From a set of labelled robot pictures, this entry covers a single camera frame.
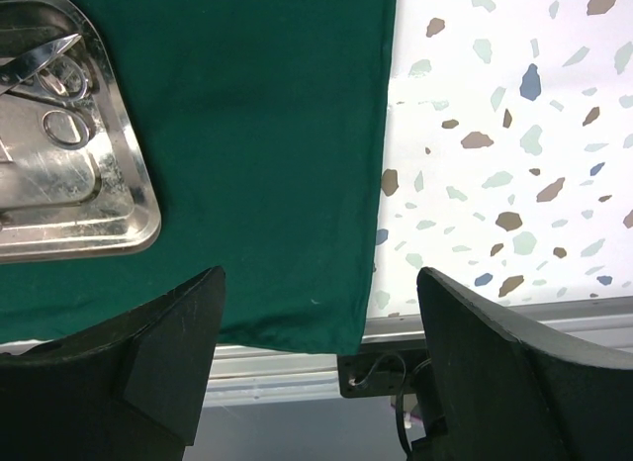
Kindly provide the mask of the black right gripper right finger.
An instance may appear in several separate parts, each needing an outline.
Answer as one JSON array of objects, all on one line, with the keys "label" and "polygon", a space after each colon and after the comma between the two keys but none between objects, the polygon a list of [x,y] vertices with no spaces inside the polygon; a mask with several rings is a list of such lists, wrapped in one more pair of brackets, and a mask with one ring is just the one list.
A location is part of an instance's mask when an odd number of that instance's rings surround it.
[{"label": "black right gripper right finger", "polygon": [[428,359],[419,460],[628,460],[632,357],[556,331],[436,269],[417,276]]}]

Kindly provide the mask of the green surgical cloth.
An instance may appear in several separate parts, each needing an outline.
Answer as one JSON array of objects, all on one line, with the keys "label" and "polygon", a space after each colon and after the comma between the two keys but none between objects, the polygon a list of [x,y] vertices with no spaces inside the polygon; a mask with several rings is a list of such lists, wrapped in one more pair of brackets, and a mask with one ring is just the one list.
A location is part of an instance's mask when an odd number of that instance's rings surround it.
[{"label": "green surgical cloth", "polygon": [[1,269],[1,338],[56,339],[226,272],[223,343],[354,353],[396,0],[70,0],[103,38],[162,225],[130,256]]}]

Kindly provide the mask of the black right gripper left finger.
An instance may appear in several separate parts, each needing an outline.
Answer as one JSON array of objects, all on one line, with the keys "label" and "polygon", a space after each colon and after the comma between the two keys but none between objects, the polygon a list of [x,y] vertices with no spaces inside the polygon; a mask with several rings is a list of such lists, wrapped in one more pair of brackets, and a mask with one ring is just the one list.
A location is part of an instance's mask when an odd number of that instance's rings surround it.
[{"label": "black right gripper left finger", "polygon": [[209,268],[103,323],[2,354],[2,459],[182,459],[225,301],[226,274]]}]

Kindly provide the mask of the stainless steel instrument tray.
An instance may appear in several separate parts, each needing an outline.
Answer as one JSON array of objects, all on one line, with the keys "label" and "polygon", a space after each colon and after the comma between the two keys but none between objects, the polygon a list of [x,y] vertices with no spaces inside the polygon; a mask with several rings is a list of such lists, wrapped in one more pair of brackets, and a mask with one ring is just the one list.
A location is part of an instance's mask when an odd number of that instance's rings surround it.
[{"label": "stainless steel instrument tray", "polygon": [[1,0],[1,63],[77,33],[67,55],[90,79],[75,110],[91,126],[79,149],[53,144],[38,103],[1,93],[1,259],[5,263],[133,253],[161,216],[97,30],[69,0]]}]

